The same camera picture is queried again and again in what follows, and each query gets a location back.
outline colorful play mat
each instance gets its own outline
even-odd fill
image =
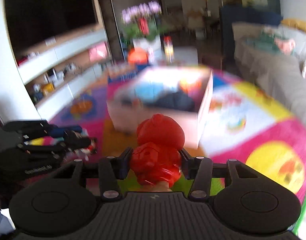
[[[126,147],[137,146],[134,134],[115,131],[106,100],[114,95],[121,82],[98,82],[52,121],[56,125],[79,124],[84,132],[98,138],[98,153],[118,156]],[[216,163],[238,159],[297,195],[306,206],[306,129],[280,103],[254,85],[225,72],[214,73],[214,92],[199,148],[187,151],[192,156],[204,155]],[[192,181],[183,177],[173,191],[187,194]],[[135,175],[120,182],[123,191],[139,189]],[[211,194],[224,188],[222,179],[213,179]]]

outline red toy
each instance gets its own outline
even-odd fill
[[[132,154],[130,166],[138,183],[142,186],[162,185],[169,191],[181,177],[178,151],[185,143],[184,131],[172,118],[155,114],[137,127],[136,134],[139,147]]]

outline ribbed black surface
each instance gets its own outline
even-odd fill
[[[33,237],[23,233],[14,239],[71,240],[295,240],[291,232],[279,236],[253,237],[223,226],[204,203],[187,200],[183,193],[128,193],[126,198],[103,205],[94,220],[75,233]]]

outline open box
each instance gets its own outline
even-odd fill
[[[181,80],[200,81],[199,103],[193,112],[168,108],[134,106],[123,104],[120,94],[141,82],[163,83],[166,86],[178,86]],[[109,115],[114,128],[122,132],[136,132],[137,126],[156,113],[173,118],[185,133],[185,147],[197,148],[202,136],[209,106],[213,94],[213,73],[209,68],[197,67],[147,67],[135,79],[125,83],[117,91],[113,99],[107,101]]]

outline navy partition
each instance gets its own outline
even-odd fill
[[[220,9],[222,49],[228,60],[234,59],[235,41],[232,23],[248,22],[277,26],[283,17],[274,12],[259,11],[251,7],[225,5]]]

